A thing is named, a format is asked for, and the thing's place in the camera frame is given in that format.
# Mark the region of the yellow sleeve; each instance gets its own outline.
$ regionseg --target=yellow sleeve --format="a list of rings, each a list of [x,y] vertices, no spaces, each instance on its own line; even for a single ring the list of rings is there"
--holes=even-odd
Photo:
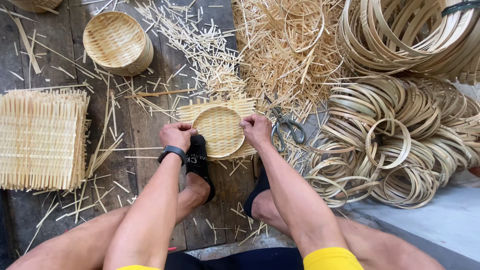
[[[141,265],[131,265],[131,266],[118,268],[117,270],[160,270],[160,269],[154,268],[154,267],[141,266]]]
[[[341,247],[313,251],[303,259],[303,266],[305,270],[363,270],[357,258]]]

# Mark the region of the leg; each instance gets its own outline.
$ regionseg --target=leg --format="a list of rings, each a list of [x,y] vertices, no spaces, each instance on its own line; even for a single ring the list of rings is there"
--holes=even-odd
[[[261,192],[252,204],[252,216],[290,235],[287,224],[278,213],[271,190]],[[337,217],[350,251],[366,270],[440,270],[433,258],[402,239],[355,221]]]
[[[202,205],[209,193],[210,186],[203,178],[187,174],[185,189],[178,195],[176,224]],[[43,242],[14,262],[9,270],[101,269],[107,248],[129,208],[110,211]]]

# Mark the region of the hand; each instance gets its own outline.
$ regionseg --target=hand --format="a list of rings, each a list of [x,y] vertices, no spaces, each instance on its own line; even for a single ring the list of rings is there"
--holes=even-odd
[[[179,122],[164,125],[158,137],[164,147],[167,145],[175,146],[186,153],[190,148],[190,137],[195,134],[197,134],[197,130],[192,129],[191,124]]]
[[[272,145],[272,122],[265,116],[252,114],[244,117],[240,125],[244,129],[245,139],[255,149]]]

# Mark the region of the scissors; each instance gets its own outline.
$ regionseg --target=scissors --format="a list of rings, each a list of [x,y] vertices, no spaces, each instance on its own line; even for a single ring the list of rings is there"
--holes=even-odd
[[[272,101],[267,96],[265,96],[265,99],[268,101],[268,104],[272,104]],[[273,141],[273,136],[276,133],[276,135],[278,136],[278,139],[280,140],[280,149],[278,149],[276,146],[275,146],[275,148],[279,153],[285,151],[285,142],[283,141],[283,137],[280,133],[280,127],[283,123],[285,123],[288,126],[288,128],[290,129],[290,133],[292,134],[293,140],[296,143],[303,144],[305,142],[305,139],[306,139],[305,130],[303,129],[303,127],[299,123],[297,123],[297,122],[289,119],[287,116],[283,115],[282,114],[282,109],[280,108],[280,106],[276,106],[276,107],[272,108],[272,112],[276,117],[276,122],[275,122],[275,125],[273,126],[273,130],[272,130],[272,144],[275,145],[274,141]],[[297,128],[300,130],[300,134],[301,134],[300,139],[295,134],[295,129],[293,127],[294,125],[297,126]]]

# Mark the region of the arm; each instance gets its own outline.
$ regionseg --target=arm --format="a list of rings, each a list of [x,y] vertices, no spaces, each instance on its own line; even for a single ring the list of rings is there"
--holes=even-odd
[[[162,145],[176,146],[187,152],[190,136],[196,133],[190,128],[191,125],[185,123],[165,125],[159,135]],[[177,215],[181,164],[177,154],[165,156],[118,227],[103,269],[115,270],[130,265],[164,267]]]
[[[325,247],[348,249],[333,212],[272,145],[271,121],[253,114],[240,125],[245,129],[245,138],[262,158],[275,206],[302,257]]]

